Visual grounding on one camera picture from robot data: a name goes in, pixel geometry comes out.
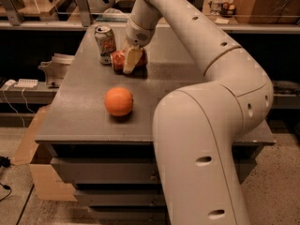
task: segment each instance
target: floor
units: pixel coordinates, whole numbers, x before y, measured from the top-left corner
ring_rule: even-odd
[[[13,155],[25,130],[0,127],[0,156]],[[272,131],[276,144],[264,147],[256,158],[257,166],[242,184],[251,224],[300,224],[300,142],[292,130],[273,128]],[[149,224],[100,221],[76,202],[42,201],[37,197],[28,165],[1,167],[0,183],[12,189],[0,202],[0,224]],[[7,194],[8,190],[0,187],[0,200]]]

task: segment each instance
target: aluminum can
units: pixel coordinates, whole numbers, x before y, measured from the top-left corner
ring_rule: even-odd
[[[111,53],[116,51],[113,30],[109,25],[99,25],[95,28],[95,39],[99,49],[100,63],[110,65],[112,63]]]
[[[123,70],[125,53],[126,53],[125,51],[114,51],[111,53],[113,70]],[[147,65],[147,63],[148,63],[147,52],[145,49],[142,49],[142,57],[140,58],[135,68],[144,67]]]

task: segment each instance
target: cable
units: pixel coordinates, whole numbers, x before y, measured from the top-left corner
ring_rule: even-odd
[[[20,224],[21,218],[22,218],[23,213],[24,213],[24,211],[25,211],[25,208],[26,208],[26,206],[27,206],[27,204],[28,204],[28,202],[29,202],[29,199],[30,199],[31,194],[32,194],[32,192],[33,192],[33,190],[34,190],[34,187],[35,187],[35,185],[33,184],[33,185],[31,186],[31,189],[30,189],[29,194],[28,194],[28,196],[27,196],[25,205],[22,207],[22,211],[21,211],[21,213],[20,213],[20,215],[19,215],[19,218],[18,218],[18,221],[17,221],[16,225],[19,225],[19,224]]]
[[[6,96],[5,91],[7,91],[7,90],[9,89],[9,87],[10,87],[10,86],[8,86],[6,90],[2,90],[4,99],[6,100],[7,104],[9,105],[9,107],[10,107],[14,112],[16,112],[16,114],[18,114],[18,115],[21,117],[21,119],[22,119],[22,126],[25,128],[25,121],[24,121],[24,119],[23,119],[22,116],[19,114],[19,112],[18,112],[14,107],[12,107],[12,105],[10,104],[10,102],[8,101],[8,98],[7,98],[7,96]]]
[[[29,109],[29,107],[28,107],[28,102],[27,102],[27,99],[26,99],[26,97],[24,96],[24,91],[25,91],[25,88],[22,90],[22,97],[24,98],[24,100],[25,100],[25,103],[26,103],[26,108],[28,109],[28,111],[30,111],[31,113],[35,113],[35,112],[33,112],[31,109]]]
[[[8,185],[3,185],[2,183],[0,183],[0,185],[5,189],[5,190],[9,190],[9,193],[8,193],[8,195],[6,195],[5,197],[3,197],[2,199],[0,199],[0,202],[1,201],[3,201],[5,198],[7,198],[9,195],[10,195],[10,193],[11,193],[11,188],[10,188],[10,186],[8,186]]]

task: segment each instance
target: orange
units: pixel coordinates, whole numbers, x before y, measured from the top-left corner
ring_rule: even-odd
[[[104,104],[109,114],[124,116],[133,109],[133,96],[124,87],[114,87],[105,94]]]

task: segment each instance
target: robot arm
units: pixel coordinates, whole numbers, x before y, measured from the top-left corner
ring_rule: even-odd
[[[237,136],[271,109],[273,85],[234,39],[187,0],[137,0],[127,24],[129,73],[163,16],[207,82],[157,105],[153,139],[172,225],[249,224],[233,163]]]

